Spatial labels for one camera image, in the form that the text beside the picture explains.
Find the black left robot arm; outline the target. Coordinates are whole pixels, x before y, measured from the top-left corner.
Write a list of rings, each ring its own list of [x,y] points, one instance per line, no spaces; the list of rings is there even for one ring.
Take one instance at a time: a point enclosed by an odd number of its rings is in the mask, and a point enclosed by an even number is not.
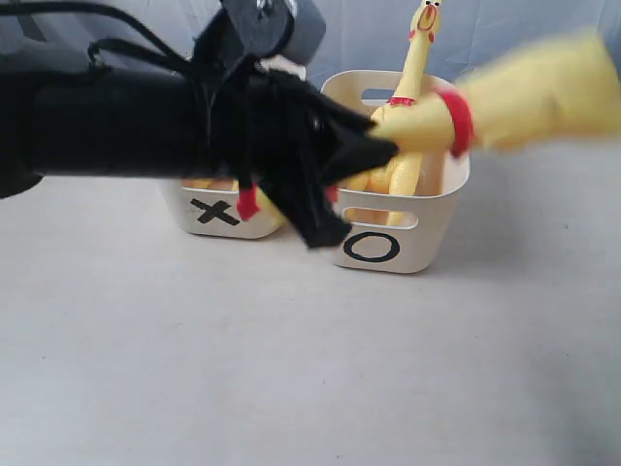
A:
[[[181,73],[96,65],[36,43],[1,55],[1,193],[45,176],[237,181],[242,219],[275,207],[308,247],[338,245],[350,225],[330,187],[386,164],[373,122],[297,76],[242,60],[224,14]]]

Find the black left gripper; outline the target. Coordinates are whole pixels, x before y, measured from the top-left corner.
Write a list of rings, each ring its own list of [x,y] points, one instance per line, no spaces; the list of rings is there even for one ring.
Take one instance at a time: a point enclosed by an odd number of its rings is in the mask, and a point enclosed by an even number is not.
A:
[[[350,232],[326,188],[386,165],[398,152],[369,135],[374,122],[297,76],[243,60],[227,18],[214,18],[195,41],[193,61],[220,79],[211,99],[207,148],[194,177],[254,184],[310,249],[333,248]]]

